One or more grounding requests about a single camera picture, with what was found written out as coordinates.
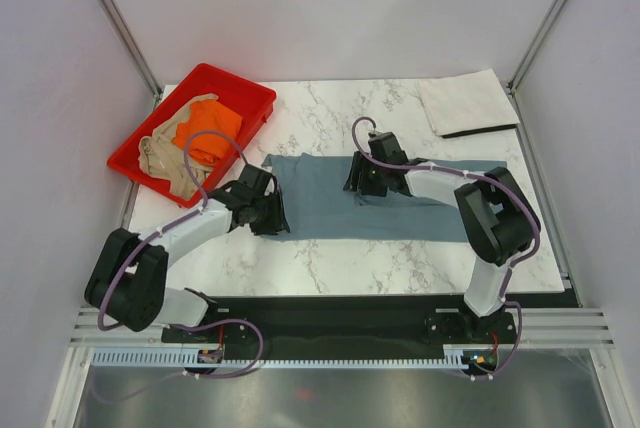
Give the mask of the grey-blue t-shirt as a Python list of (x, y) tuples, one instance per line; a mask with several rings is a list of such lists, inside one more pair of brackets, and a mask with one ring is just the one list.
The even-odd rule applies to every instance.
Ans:
[(384, 197), (345, 191), (351, 163), (346, 156), (267, 155), (262, 166), (277, 178), (290, 230), (266, 238), (276, 242), (467, 241), (461, 216), (453, 206), (392, 191)]

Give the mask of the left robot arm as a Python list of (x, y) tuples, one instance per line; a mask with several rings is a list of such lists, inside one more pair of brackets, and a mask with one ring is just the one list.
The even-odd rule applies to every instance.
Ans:
[(163, 226), (141, 233), (112, 231), (84, 292), (85, 301), (98, 310), (98, 328), (140, 332), (161, 317), (166, 324), (184, 325), (198, 341), (211, 340), (219, 330), (218, 315), (204, 299), (167, 288), (167, 273), (202, 244), (244, 226), (255, 236), (290, 231), (276, 176), (251, 164), (237, 180), (207, 193), (201, 205)]

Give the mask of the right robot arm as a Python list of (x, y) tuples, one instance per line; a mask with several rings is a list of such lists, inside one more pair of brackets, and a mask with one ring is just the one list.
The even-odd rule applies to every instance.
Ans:
[(526, 196), (505, 167), (482, 173), (410, 160), (391, 132), (371, 133), (368, 145), (353, 155), (346, 191), (379, 197), (392, 191), (458, 211), (475, 261), (457, 325), (465, 339), (483, 340), (504, 307), (515, 266), (540, 245), (541, 223)]

